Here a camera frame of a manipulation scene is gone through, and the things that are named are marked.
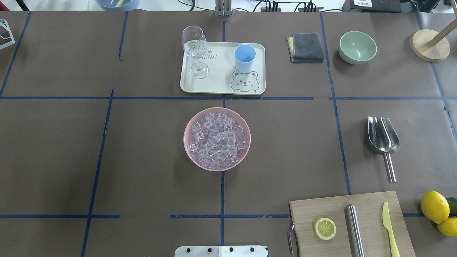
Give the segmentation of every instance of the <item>wooden cutting board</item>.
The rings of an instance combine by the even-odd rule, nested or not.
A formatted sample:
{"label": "wooden cutting board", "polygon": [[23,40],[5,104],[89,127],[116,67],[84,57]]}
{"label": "wooden cutting board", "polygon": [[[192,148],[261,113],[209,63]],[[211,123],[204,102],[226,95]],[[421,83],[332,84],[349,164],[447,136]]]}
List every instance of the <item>wooden cutting board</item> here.
{"label": "wooden cutting board", "polygon": [[[348,204],[356,208],[365,256],[391,256],[388,232],[383,226],[384,202],[389,203],[393,234],[400,256],[415,257],[395,191],[289,202],[299,256],[352,256],[345,219],[345,208]],[[323,217],[333,220],[336,225],[335,237],[330,240],[322,240],[314,233],[315,221]]]}

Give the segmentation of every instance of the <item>blue tape line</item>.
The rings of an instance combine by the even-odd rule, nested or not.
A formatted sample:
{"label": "blue tape line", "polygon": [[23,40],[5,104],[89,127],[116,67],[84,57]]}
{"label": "blue tape line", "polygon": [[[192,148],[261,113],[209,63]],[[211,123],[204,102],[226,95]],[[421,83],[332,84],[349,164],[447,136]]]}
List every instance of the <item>blue tape line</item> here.
{"label": "blue tape line", "polygon": [[449,113],[449,108],[447,107],[446,100],[444,100],[443,90],[441,89],[440,81],[438,80],[438,76],[436,75],[435,67],[433,63],[430,62],[431,70],[433,72],[433,76],[435,77],[436,84],[438,85],[438,91],[440,92],[441,100],[443,101],[444,108],[446,109],[447,120],[449,121],[449,125],[451,126],[452,134],[454,135],[454,140],[457,143],[457,134],[454,123],[452,122],[451,114]]}
{"label": "blue tape line", "polygon": [[220,219],[219,214],[178,214],[170,215],[170,219]]}
{"label": "blue tape line", "polygon": [[290,218],[290,214],[226,214],[227,219],[259,219],[259,218],[273,218],[284,219]]}
{"label": "blue tape line", "polygon": [[[88,215],[74,214],[0,214],[0,219],[87,219]],[[93,215],[93,219],[120,219],[120,215]]]}
{"label": "blue tape line", "polygon": [[81,250],[81,257],[85,255],[85,247],[87,245],[87,238],[89,237],[89,228],[90,228],[90,217],[87,219],[86,230],[84,233],[83,248]]}
{"label": "blue tape line", "polygon": [[114,100],[222,100],[223,97],[185,97],[185,96],[116,96]]}
{"label": "blue tape line", "polygon": [[330,100],[441,100],[441,97],[331,97]]}
{"label": "blue tape line", "polygon": [[103,156],[103,150],[105,148],[106,131],[108,129],[108,121],[110,119],[111,105],[112,105],[112,102],[113,102],[113,95],[114,95],[114,88],[111,90],[110,102],[108,104],[108,111],[106,112],[105,127],[103,129],[103,136],[102,136],[101,145],[100,145],[100,153],[98,155],[97,171],[95,172],[94,187],[92,189],[92,197],[90,199],[89,215],[88,215],[88,218],[87,218],[86,231],[85,231],[85,234],[84,234],[83,247],[82,247],[82,250],[81,250],[81,257],[84,257],[84,255],[85,255],[85,247],[87,245],[87,238],[89,237],[90,219],[91,219],[91,216],[92,216],[92,210],[94,208],[95,193],[97,191],[98,176],[100,174],[101,158]]}
{"label": "blue tape line", "polygon": [[102,96],[2,96],[0,99],[10,100],[109,100]]}
{"label": "blue tape line", "polygon": [[221,245],[225,244],[224,240],[224,212],[225,212],[225,171],[221,172]]}
{"label": "blue tape line", "polygon": [[120,215],[92,215],[91,219],[120,219]]}
{"label": "blue tape line", "polygon": [[422,213],[403,213],[403,217],[425,217]]}
{"label": "blue tape line", "polygon": [[420,23],[419,12],[415,12],[415,14],[416,14],[417,25],[419,27],[419,30],[421,30],[422,29],[422,25]]}
{"label": "blue tape line", "polygon": [[225,42],[225,23],[226,21],[222,22],[222,42]]}
{"label": "blue tape line", "polygon": [[314,97],[227,97],[227,100],[314,100]]}
{"label": "blue tape line", "polygon": [[[422,24],[420,23],[419,13],[416,12],[415,14],[416,14],[416,19],[417,19],[417,25],[419,26],[419,29],[422,29]],[[433,77],[435,78],[435,81],[436,81],[436,85],[438,86],[438,91],[440,93],[441,100],[443,101],[444,108],[446,109],[447,120],[449,121],[449,125],[451,126],[451,130],[452,130],[452,134],[454,136],[454,140],[457,143],[456,129],[455,129],[454,123],[452,122],[451,114],[449,113],[449,108],[447,107],[446,99],[444,97],[443,90],[441,88],[441,84],[440,84],[440,81],[438,79],[438,75],[436,74],[435,66],[433,65],[432,62],[429,62],[429,63],[430,63],[431,71],[433,73]]]}
{"label": "blue tape line", "polygon": [[3,85],[1,86],[1,89],[0,89],[0,96],[3,94],[3,91],[5,90],[6,81],[8,80],[8,77],[10,76],[11,68],[13,67],[14,60],[16,59],[17,51],[19,50],[19,46],[21,45],[22,38],[24,37],[24,33],[26,32],[27,25],[30,20],[31,14],[32,14],[32,12],[30,11],[29,14],[27,15],[26,23],[24,24],[24,27],[22,28],[21,36],[19,37],[19,40],[17,41],[17,45],[16,45],[16,49],[14,50],[13,58],[11,58],[10,66],[8,67],[8,71],[6,72],[5,79],[3,80]]}
{"label": "blue tape line", "polygon": [[127,18],[128,18],[128,11],[125,12],[124,27],[122,28],[121,43],[119,45],[119,57],[118,58],[121,60],[122,60],[121,53],[122,53],[122,45],[124,44],[125,28],[127,27]]}
{"label": "blue tape line", "polygon": [[333,108],[335,110],[335,119],[336,119],[336,127],[338,129],[338,137],[340,139],[340,148],[341,148],[341,155],[343,156],[343,164],[344,164],[344,173],[346,177],[346,191],[347,194],[351,194],[351,186],[349,184],[349,176],[347,174],[347,165],[346,165],[346,155],[344,154],[344,146],[343,146],[343,137],[341,135],[341,127],[340,127],[340,118],[338,117],[338,109],[336,106],[336,95],[335,95],[335,88],[333,86],[333,79],[332,79],[332,74],[330,73],[330,58],[329,58],[329,50],[327,48],[327,38],[325,36],[325,27],[324,27],[324,16],[322,15],[322,12],[319,12],[320,14],[320,23],[322,27],[322,36],[324,38],[324,46],[325,46],[325,57],[327,59],[327,69],[329,70],[329,79],[330,79],[330,84],[331,84],[331,89],[332,89],[332,101],[333,101]]}

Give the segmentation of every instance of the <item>yellow knife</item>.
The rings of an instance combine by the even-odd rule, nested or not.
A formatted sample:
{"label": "yellow knife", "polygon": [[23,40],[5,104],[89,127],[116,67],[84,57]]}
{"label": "yellow knife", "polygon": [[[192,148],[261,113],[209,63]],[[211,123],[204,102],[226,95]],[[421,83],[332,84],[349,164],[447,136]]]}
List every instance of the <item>yellow knife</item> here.
{"label": "yellow knife", "polygon": [[117,2],[117,5],[115,7],[120,7],[123,2],[124,2],[124,0],[120,0],[119,2]]}
{"label": "yellow knife", "polygon": [[399,249],[397,248],[397,243],[393,236],[392,223],[390,223],[389,204],[387,202],[384,202],[383,205],[383,225],[389,232],[390,252],[392,257],[400,257]]}

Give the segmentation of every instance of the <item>bear face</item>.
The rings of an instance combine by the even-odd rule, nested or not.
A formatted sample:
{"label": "bear face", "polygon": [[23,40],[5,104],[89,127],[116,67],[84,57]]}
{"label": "bear face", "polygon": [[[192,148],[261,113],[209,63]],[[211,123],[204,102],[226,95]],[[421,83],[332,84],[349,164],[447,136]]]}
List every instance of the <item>bear face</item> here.
{"label": "bear face", "polygon": [[235,92],[237,90],[240,92],[256,92],[256,90],[260,87],[259,82],[257,81],[257,77],[259,75],[255,71],[251,71],[250,73],[240,73],[236,70],[232,75],[233,81],[230,86]]}

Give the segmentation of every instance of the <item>gray towel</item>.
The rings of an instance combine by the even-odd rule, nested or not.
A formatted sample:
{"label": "gray towel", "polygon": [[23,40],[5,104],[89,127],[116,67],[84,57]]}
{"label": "gray towel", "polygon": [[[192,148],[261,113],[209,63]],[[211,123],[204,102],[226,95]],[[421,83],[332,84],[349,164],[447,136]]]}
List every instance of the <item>gray towel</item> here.
{"label": "gray towel", "polygon": [[293,63],[322,63],[324,54],[318,33],[296,33],[287,37],[290,61]]}

